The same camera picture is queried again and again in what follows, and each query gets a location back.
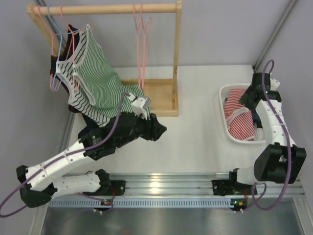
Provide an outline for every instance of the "white floor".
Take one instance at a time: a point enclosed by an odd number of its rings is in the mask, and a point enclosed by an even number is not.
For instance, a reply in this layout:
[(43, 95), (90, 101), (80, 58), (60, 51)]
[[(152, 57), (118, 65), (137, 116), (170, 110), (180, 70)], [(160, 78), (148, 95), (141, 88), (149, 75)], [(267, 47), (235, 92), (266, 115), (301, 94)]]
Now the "white floor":
[[(137, 75), (137, 68), (116, 70), (124, 79)], [(172, 67), (147, 68), (146, 77), (170, 78), (172, 72)], [(135, 140), (74, 172), (102, 168), (109, 173), (204, 173), (252, 165), (265, 144), (238, 145), (227, 140), (218, 96), (224, 85), (250, 83), (252, 73), (249, 65), (179, 67), (179, 116), (158, 118), (168, 128), (163, 136), (156, 142)], [(84, 127), (83, 118), (76, 115), (70, 144)]]

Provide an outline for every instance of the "wire hanger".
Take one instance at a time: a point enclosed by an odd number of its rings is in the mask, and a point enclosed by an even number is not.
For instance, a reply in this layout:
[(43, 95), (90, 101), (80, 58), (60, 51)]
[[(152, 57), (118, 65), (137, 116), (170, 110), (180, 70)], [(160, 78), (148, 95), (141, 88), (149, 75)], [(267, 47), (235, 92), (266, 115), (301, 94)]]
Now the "wire hanger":
[(133, 13), (134, 13), (134, 20), (135, 20), (135, 27), (136, 27), (136, 40), (137, 40), (137, 66), (138, 66), (138, 85), (140, 89), (140, 80), (141, 80), (141, 63), (140, 63), (140, 49), (139, 49), (139, 31), (140, 31), (140, 24), (137, 25), (137, 20), (136, 20), (136, 9), (135, 9), (135, 4), (133, 4)]
[[(69, 27), (69, 23), (67, 22), (67, 20), (65, 19), (65, 17), (64, 17), (64, 15), (63, 15), (63, 11), (62, 11), (62, 7), (63, 7), (64, 5), (61, 5), (60, 6), (60, 13), (61, 13), (61, 17), (62, 17), (62, 19), (64, 20), (64, 22), (66, 23), (66, 25), (67, 25), (67, 28), (68, 28), (68, 30), (71, 32), (71, 34), (72, 34), (72, 39), (71, 39), (71, 43), (72, 43), (72, 57), (73, 57), (73, 65), (75, 65), (75, 34), (77, 34), (78, 32), (76, 32), (76, 33), (74, 33), (73, 31), (72, 31), (72, 29)], [(75, 76), (73, 75), (73, 90), (74, 90), (74, 92), (77, 92), (77, 91), (79, 91), (79, 87), (80, 87), (80, 80), (78, 81), (78, 84), (77, 84), (77, 88), (75, 88)]]
[[(53, 51), (54, 51), (54, 36), (57, 36), (59, 34), (54, 34), (51, 30), (51, 28), (46, 24), (45, 20), (43, 19), (43, 16), (41, 15), (41, 12), (40, 12), (40, 5), (37, 7), (38, 9), (38, 14), (39, 14), (39, 17), (41, 18), (41, 20), (43, 21), (44, 25), (46, 26), (46, 28), (50, 31), (50, 34), (51, 34), (51, 37), (52, 37), (52, 45), (51, 45), (51, 55), (53, 55)], [(52, 91), (55, 91), (57, 86), (59, 86), (59, 83), (60, 81), (58, 81), (58, 83), (56, 84), (55, 87), (52, 87), (52, 74), (50, 75), (50, 89)]]
[[(64, 32), (63, 32), (63, 33), (53, 33), (52, 30), (51, 30), (51, 28), (46, 24), (46, 21), (43, 19), (43, 16), (42, 16), (41, 13), (40, 13), (40, 7), (41, 7), (40, 5), (37, 6), (39, 17), (40, 17), (41, 20), (43, 21), (45, 27), (50, 31), (50, 34), (51, 34), (51, 37), (52, 37), (51, 55), (53, 56), (53, 52), (54, 52), (54, 36), (58, 36), (58, 35), (60, 35), (60, 36), (62, 36), (62, 35), (69, 35), (69, 34), (71, 34), (71, 32), (70, 32), (70, 33), (64, 33)], [(74, 31), (73, 33), (76, 34), (76, 33), (78, 33), (79, 31), (80, 31), (80, 29)], [(59, 86), (60, 86), (60, 81), (57, 80), (57, 84), (56, 84), (55, 86), (53, 86), (54, 81), (53, 81), (53, 77), (52, 77), (52, 76), (53, 76), (53, 75), (50, 76), (50, 89), (54, 92), (54, 91), (57, 91), (57, 90), (58, 90), (58, 88), (59, 88)]]
[(141, 4), (141, 9), (140, 9), (140, 19), (141, 19), (141, 25), (142, 25), (142, 31), (143, 31), (143, 69), (142, 69), (142, 80), (141, 80), (141, 88), (143, 89), (144, 83), (145, 83), (145, 78), (146, 78), (146, 65), (147, 65), (147, 49), (146, 49), (146, 30), (149, 27), (149, 32), (148, 32), (148, 40), (149, 41), (149, 36), (150, 36), (150, 29), (151, 29), (151, 22), (152, 18), (149, 18), (149, 21), (145, 27), (145, 24), (143, 22), (143, 17), (142, 17), (142, 4)]
[[(50, 20), (53, 23), (53, 25), (55, 26), (55, 28), (59, 31), (59, 34), (60, 34), (60, 37), (61, 37), (61, 39), (60, 39), (60, 46), (59, 46), (59, 52), (58, 52), (58, 57), (57, 57), (57, 61), (59, 61), (60, 54), (61, 54), (61, 48), (62, 48), (62, 41), (63, 41), (63, 32), (61, 31), (61, 29), (58, 27), (58, 25), (55, 23), (55, 21), (51, 17), (50, 12), (49, 12), (49, 8), (50, 8), (50, 5), (47, 6), (48, 17), (50, 18)], [(52, 85), (50, 85), (50, 88), (52, 88), (53, 91), (55, 91), (55, 92), (59, 90), (60, 85), (62, 83), (62, 80), (60, 78), (60, 81), (58, 81), (57, 85), (56, 86), (54, 85), (55, 81), (57, 80), (56, 76), (57, 76), (57, 74), (54, 73), (53, 80), (52, 80)]]
[[(137, 24), (137, 20), (136, 20), (136, 12), (135, 12), (135, 4), (133, 4), (133, 13), (134, 13), (134, 21), (135, 21), (135, 27), (136, 27), (136, 40), (137, 40), (137, 64), (138, 64), (138, 85), (139, 85), (139, 89), (143, 89), (144, 87), (144, 80), (145, 80), (145, 76), (146, 76), (146, 64), (147, 64), (147, 49), (146, 49), (146, 31), (147, 28), (149, 27), (149, 32), (148, 32), (148, 37), (150, 36), (150, 28), (151, 28), (151, 22), (152, 22), (152, 18), (149, 18), (148, 23), (144, 24), (144, 20), (143, 20), (143, 15), (142, 15), (142, 7), (143, 4), (140, 5), (140, 23)], [(143, 51), (141, 51), (140, 46), (139, 46), (139, 32), (140, 29), (142, 29), (141, 31), (141, 38), (143, 41)], [(141, 57), (142, 59), (142, 76), (141, 76)]]

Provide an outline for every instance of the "white striped shirt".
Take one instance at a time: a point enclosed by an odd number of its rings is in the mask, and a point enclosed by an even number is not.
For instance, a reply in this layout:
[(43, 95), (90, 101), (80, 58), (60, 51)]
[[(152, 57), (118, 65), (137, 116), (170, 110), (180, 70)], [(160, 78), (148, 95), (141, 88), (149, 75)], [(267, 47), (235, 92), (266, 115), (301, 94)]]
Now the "white striped shirt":
[[(75, 62), (78, 63), (86, 49), (87, 35), (84, 30), (79, 32), (79, 43), (75, 49)], [(103, 110), (93, 107), (88, 100), (87, 95), (80, 87), (78, 91), (73, 89), (73, 55), (65, 61), (57, 61), (56, 63), (56, 74), (62, 78), (69, 91), (68, 104), (73, 106), (75, 109), (85, 114), (92, 120), (94, 120), (99, 127), (103, 127), (108, 124), (109, 118), (104, 115)]]

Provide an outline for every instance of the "plastic basket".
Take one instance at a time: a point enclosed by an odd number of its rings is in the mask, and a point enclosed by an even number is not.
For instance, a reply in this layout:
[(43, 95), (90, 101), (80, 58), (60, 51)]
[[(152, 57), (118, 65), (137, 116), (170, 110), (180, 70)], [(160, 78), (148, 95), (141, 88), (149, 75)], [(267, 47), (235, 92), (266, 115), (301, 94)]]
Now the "plastic basket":
[(226, 120), (225, 120), (225, 113), (224, 113), (224, 104), (226, 98), (228, 98), (230, 90), (232, 89), (247, 89), (250, 84), (230, 84), (223, 86), (220, 89), (220, 107), (221, 107), (221, 113), (222, 113), (222, 119), (223, 119), (223, 126), (226, 132), (226, 136), (229, 141), (232, 143), (241, 143), (241, 144), (258, 144), (258, 143), (265, 143), (264, 133), (262, 128), (256, 128), (254, 131), (254, 141), (242, 141), (234, 138), (230, 132), (228, 131)]

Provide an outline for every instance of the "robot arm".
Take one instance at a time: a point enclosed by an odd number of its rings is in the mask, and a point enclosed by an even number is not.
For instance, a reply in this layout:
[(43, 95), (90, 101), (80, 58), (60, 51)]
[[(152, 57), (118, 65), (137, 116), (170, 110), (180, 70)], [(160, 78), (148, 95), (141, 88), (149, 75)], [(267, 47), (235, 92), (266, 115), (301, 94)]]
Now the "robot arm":
[[(113, 128), (115, 117), (105, 127), (91, 130), (53, 158), (35, 166), (22, 165), (17, 168), (18, 180), (21, 183), (28, 180), (20, 189), (21, 199), (28, 207), (38, 207), (55, 197), (78, 192), (103, 195), (111, 186), (109, 175), (104, 170), (79, 176), (64, 175), (81, 165), (113, 154), (116, 148), (139, 137), (151, 141), (157, 141), (161, 137), (167, 128), (158, 122), (155, 114), (147, 116), (146, 110), (150, 103), (148, 97), (130, 95), (129, 98), (133, 101), (134, 113), (122, 112), (113, 134), (103, 144), (99, 145)], [(81, 149), (85, 150), (68, 154)], [(33, 177), (38, 170), (42, 170), (41, 173)]]
[[(235, 169), (232, 172), (236, 174), (237, 183), (246, 185), (253, 185), (259, 181), (282, 184), (287, 174), (287, 140), (282, 124), (276, 117), (278, 115), (287, 128), (281, 109), (281, 97), (277, 91), (270, 89), (271, 80), (269, 74), (266, 74), (266, 91), (277, 112), (275, 114), (264, 97), (261, 76), (261, 73), (253, 75), (251, 85), (240, 99), (243, 105), (259, 115), (267, 146), (253, 166)], [(289, 139), (292, 158), (289, 184), (293, 184), (306, 158), (306, 151), (304, 148), (298, 148), (291, 136)]]

